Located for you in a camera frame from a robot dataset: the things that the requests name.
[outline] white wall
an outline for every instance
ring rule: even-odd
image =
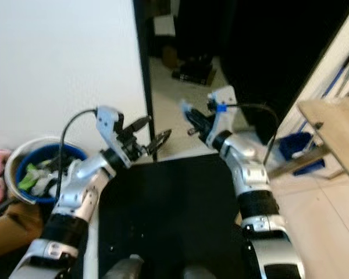
[[[280,125],[278,137],[284,137],[285,135],[294,133],[298,130],[300,125],[303,123],[304,118],[297,109],[297,102],[306,99],[320,98],[331,81],[334,79],[337,71],[339,70],[341,64],[344,62],[348,54],[349,16],[336,35],[335,39],[332,41],[329,49],[323,56],[317,68],[313,72],[313,75],[310,77],[304,89],[301,91],[300,96],[296,100],[296,103]],[[331,96],[336,93],[339,85],[341,84],[341,81],[342,80],[339,80],[337,86],[335,86],[331,90],[331,93],[328,96],[329,98],[331,98]],[[347,92],[349,92],[349,82],[342,91],[341,95],[344,95]]]
[[[140,63],[131,0],[0,0],[0,148],[59,135],[99,104],[125,124],[145,115]],[[94,127],[83,116],[66,138],[97,151],[106,145]]]

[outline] floor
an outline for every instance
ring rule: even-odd
[[[151,59],[152,98],[157,131],[173,129],[169,142],[159,152],[159,160],[169,160],[212,153],[200,140],[189,137],[190,126],[179,109],[182,98],[206,113],[207,94],[226,85],[219,61],[212,87],[181,83],[170,77],[171,71],[160,59]],[[245,120],[239,116],[239,124]],[[253,132],[241,133],[263,158],[266,147]],[[349,278],[349,177],[345,174],[333,180],[326,176],[340,168],[332,155],[325,157],[326,168],[294,177],[283,175],[271,181],[281,214],[289,223],[292,242],[305,265],[307,278]],[[267,169],[283,162],[277,148],[269,158]]]

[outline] cardboard box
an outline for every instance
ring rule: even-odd
[[[38,205],[11,204],[0,217],[0,256],[29,244],[41,235],[43,222]]]

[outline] wooden board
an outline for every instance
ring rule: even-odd
[[[304,101],[298,108],[314,129],[323,123],[316,132],[349,175],[349,97]]]

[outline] blue bowl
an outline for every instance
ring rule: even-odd
[[[24,178],[26,175],[26,168],[27,165],[32,163],[34,165],[37,165],[41,163],[42,161],[53,159],[56,154],[58,154],[59,150],[59,144],[49,144],[46,146],[43,146],[42,148],[36,149],[32,151],[30,154],[28,154],[22,162],[19,164],[19,167],[16,172],[16,185]],[[68,156],[73,156],[80,160],[85,160],[87,158],[87,155],[80,149],[75,148],[71,145],[65,144],[63,146],[63,153]],[[24,190],[19,190],[23,196],[25,196],[28,199],[32,199],[36,201],[36,203],[54,203],[54,198],[40,198],[38,196],[32,196],[29,193],[27,193]]]

